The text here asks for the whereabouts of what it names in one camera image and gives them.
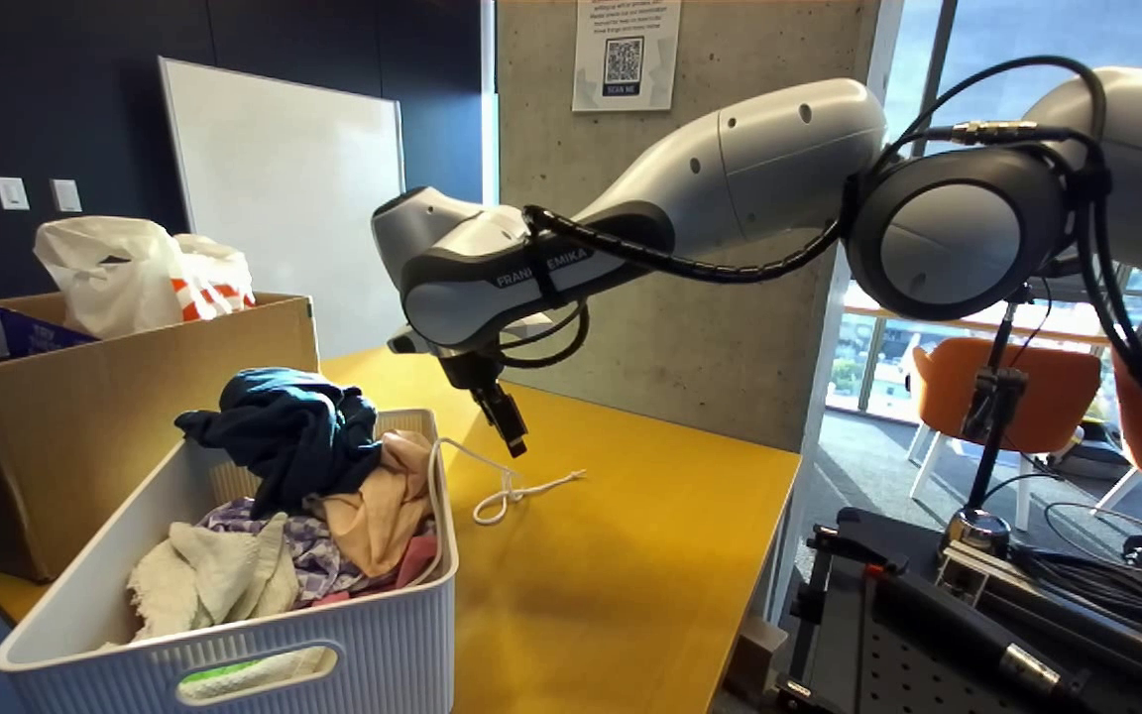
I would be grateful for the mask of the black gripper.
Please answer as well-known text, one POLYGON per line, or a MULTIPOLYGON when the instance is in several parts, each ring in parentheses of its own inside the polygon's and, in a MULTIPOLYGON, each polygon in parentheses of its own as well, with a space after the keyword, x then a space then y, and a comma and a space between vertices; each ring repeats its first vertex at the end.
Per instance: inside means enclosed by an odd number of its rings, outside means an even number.
POLYGON ((500 383, 500 354, 490 347, 444 347, 422 335, 416 329, 398 329, 390 335, 391 354, 430 354, 439 359, 451 387, 463 387, 486 415, 486 425, 500 433, 504 446, 510 456, 527 450, 527 425, 521 403, 500 383))

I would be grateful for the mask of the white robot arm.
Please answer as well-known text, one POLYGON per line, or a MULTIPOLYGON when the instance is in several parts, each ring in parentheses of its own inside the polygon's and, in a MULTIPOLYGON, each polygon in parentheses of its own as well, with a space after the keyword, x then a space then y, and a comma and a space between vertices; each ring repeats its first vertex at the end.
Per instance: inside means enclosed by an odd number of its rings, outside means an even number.
POLYGON ((652 142, 593 203, 478 207, 437 187, 373 211, 408 341, 437 354, 521 450, 527 425, 500 387, 500 331, 648 268, 736 286, 718 245, 796 231, 753 264, 771 280, 839 245, 901 317, 946 322, 1076 277, 1142 375, 1110 268, 1142 268, 1142 66, 1076 64, 1028 113, 886 130, 858 78, 817 78, 718 105, 652 142))

